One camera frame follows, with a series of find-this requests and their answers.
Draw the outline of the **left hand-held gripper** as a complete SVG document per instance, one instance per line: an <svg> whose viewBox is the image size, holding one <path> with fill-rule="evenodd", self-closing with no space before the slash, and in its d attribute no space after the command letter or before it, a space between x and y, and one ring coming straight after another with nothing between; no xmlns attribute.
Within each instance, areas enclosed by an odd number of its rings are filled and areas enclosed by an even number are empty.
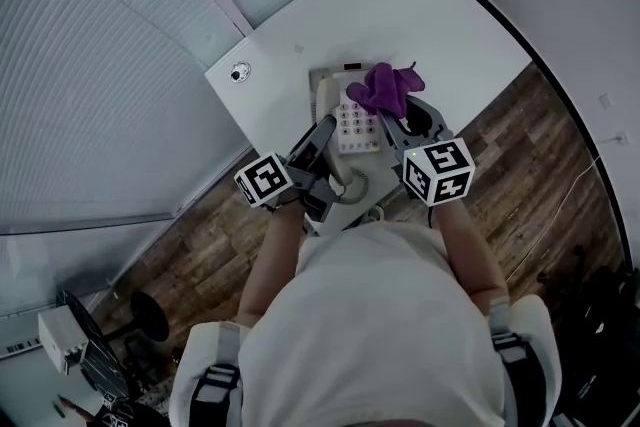
<svg viewBox="0 0 640 427"><path fill-rule="evenodd" d="M234 181L248 204L274 212L300 203L311 221L324 222L338 202L323 156L336 126L336 118L328 114L287 157L269 152L237 172Z"/></svg>

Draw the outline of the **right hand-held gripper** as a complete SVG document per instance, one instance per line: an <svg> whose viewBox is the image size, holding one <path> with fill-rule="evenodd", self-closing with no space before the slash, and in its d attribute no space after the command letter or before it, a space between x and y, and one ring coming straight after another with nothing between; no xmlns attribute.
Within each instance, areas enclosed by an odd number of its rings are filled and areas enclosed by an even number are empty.
<svg viewBox="0 0 640 427"><path fill-rule="evenodd" d="M407 127L394 114L379 111L385 137L400 152L399 177L409 194L435 207L464 198L476 170L462 138L411 147L413 135L440 135L447 130L441 113L416 96L407 97Z"/></svg>

